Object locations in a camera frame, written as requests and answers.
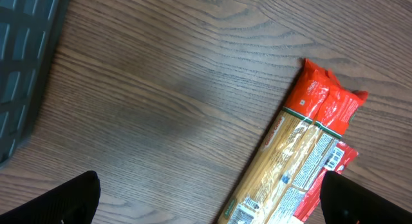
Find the brown wooden surface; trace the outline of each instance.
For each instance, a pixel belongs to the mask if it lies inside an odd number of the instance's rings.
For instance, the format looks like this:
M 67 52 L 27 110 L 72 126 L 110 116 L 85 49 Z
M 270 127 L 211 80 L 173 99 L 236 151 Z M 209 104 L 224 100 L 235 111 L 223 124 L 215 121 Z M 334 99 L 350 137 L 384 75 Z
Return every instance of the brown wooden surface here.
M 345 175 L 412 211 L 411 53 L 412 0 L 72 0 L 0 213 L 95 170 L 95 223 L 212 222 L 303 57 L 370 91 Z

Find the green stripe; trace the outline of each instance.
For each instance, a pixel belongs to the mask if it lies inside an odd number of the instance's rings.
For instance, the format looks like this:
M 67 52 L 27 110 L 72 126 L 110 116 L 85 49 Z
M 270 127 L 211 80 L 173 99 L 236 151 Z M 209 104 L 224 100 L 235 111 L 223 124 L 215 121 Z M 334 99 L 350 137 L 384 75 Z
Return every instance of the green stripe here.
M 229 203 L 229 206 L 227 207 L 227 210 L 225 211 L 225 218 L 226 219 L 229 219 L 230 213 L 232 212 L 235 203 L 236 203 L 236 199 L 233 198 L 232 201 Z
M 290 115 L 295 116 L 296 118 L 302 120 L 303 122 L 307 122 L 308 124 L 312 124 L 312 122 L 313 122 L 313 120 L 310 119 L 309 117 L 306 117 L 306 116 L 304 116 L 304 115 L 302 115 L 302 114 L 300 114 L 300 113 L 298 113 L 298 112 L 296 112 L 296 111 L 294 111 L 294 110 L 292 110 L 292 109 L 290 109 L 290 108 L 283 107 L 282 110 L 283 110 L 284 112 L 290 114 Z
M 315 124 L 315 125 L 316 125 L 317 127 L 319 127 L 322 131 L 324 131 L 324 132 L 328 133 L 329 135 L 337 138 L 338 140 L 340 140 L 340 139 L 342 138 L 342 135 L 340 135 L 339 133 L 335 132 L 335 131 L 332 130 L 332 129 L 329 129 L 329 128 L 325 127 L 325 126 L 324 126 L 323 124 L 321 124 L 319 121 L 316 121 L 316 124 Z

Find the product label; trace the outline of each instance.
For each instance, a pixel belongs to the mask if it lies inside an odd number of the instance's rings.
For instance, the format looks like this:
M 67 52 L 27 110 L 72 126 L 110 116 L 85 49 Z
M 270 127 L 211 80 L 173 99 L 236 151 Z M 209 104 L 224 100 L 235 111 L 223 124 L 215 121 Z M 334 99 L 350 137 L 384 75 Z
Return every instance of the product label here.
M 251 224 L 255 213 L 242 204 L 238 204 L 227 224 Z
M 334 169 L 334 171 L 339 174 L 342 173 L 343 169 L 347 167 L 357 155 L 357 151 L 343 142 L 339 142 L 336 147 L 331 148 L 327 161 L 325 161 L 323 165 L 324 167 L 322 167 L 321 171 L 317 174 L 310 190 L 304 196 L 303 201 L 295 211 L 294 217 L 289 220 L 288 224 L 304 223 L 321 202 L 319 196 L 321 194 L 322 181 L 325 173 L 329 169 Z
M 260 209 L 259 203 L 252 200 L 252 198 L 246 198 L 243 204 L 247 205 L 249 208 L 251 208 L 252 210 L 256 212 Z
M 272 217 L 270 217 L 269 224 L 288 223 L 288 220 L 293 216 L 295 210 L 302 201 L 305 192 L 299 191 L 290 187 L 281 202 L 277 206 Z
M 308 180 L 308 183 L 305 185 L 304 189 L 309 190 L 310 187 L 313 185 L 314 181 L 316 180 L 318 174 L 321 172 L 323 167 L 325 166 L 326 162 L 330 158 L 330 156 L 333 153 L 333 150 L 336 148 L 336 145 L 338 143 L 338 140 L 333 141 L 332 146 L 329 148 L 328 152 L 324 154 L 323 159 L 321 160 L 321 163 L 319 164 L 317 170 L 311 175 L 310 179 Z
M 332 141 L 333 138 L 330 135 L 323 133 L 322 137 L 319 139 L 308 159 L 295 177 L 293 182 L 294 186 L 300 189 L 309 189 L 312 182 L 315 180 L 317 173 L 319 173 L 321 167 L 323 166 L 323 164 L 321 164 L 322 160 L 326 161 L 329 157 L 329 155 L 325 157 L 325 151 L 328 150 L 328 147 Z
M 264 151 L 267 147 L 269 147 L 269 146 L 272 144 L 273 140 L 274 140 L 275 137 L 276 137 L 277 131 L 279 130 L 279 128 L 280 128 L 280 127 L 282 126 L 282 124 L 283 124 L 283 121 L 285 121 L 285 118 L 284 118 L 284 117 L 281 117 L 281 118 L 276 122 L 276 124 L 273 125 L 273 128 L 270 130 L 270 132 L 269 132 L 269 134 L 268 134 L 268 137 L 267 137 L 267 139 L 266 139 L 266 141 L 265 141 L 265 146 L 263 147 L 262 151 Z

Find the spaghetti package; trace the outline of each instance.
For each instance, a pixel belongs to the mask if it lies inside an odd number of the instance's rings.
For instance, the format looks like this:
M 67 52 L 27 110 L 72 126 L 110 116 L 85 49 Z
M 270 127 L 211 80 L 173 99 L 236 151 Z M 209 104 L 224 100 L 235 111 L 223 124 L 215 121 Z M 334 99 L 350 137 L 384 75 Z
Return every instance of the spaghetti package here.
M 325 173 L 327 171 L 335 171 L 342 174 L 343 170 L 347 168 L 348 164 L 352 162 L 357 155 L 358 152 L 356 150 L 352 149 L 344 142 L 339 142 L 333 150 L 333 153 L 323 165 L 321 172 L 317 175 L 313 185 L 305 194 L 302 202 L 299 204 L 294 216 L 290 219 L 288 224 L 302 224 L 306 222 L 316 206 L 321 202 L 321 186 Z
M 218 223 L 287 223 L 367 96 L 306 60 Z

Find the barcode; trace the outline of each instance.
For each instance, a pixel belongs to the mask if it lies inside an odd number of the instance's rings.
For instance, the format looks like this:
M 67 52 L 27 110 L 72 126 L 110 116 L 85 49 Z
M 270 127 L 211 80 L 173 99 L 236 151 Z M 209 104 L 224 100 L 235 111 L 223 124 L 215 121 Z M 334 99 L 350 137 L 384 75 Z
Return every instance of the barcode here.
M 239 204 L 227 224 L 251 224 L 254 218 L 253 211 Z
M 344 153 L 345 152 L 342 149 L 335 147 L 335 149 L 333 149 L 332 155 L 326 161 L 324 168 L 330 171 L 334 171 L 336 165 L 342 160 Z
M 260 208 L 259 204 L 251 198 L 246 198 L 243 204 L 249 206 L 251 209 L 254 209 L 256 211 Z

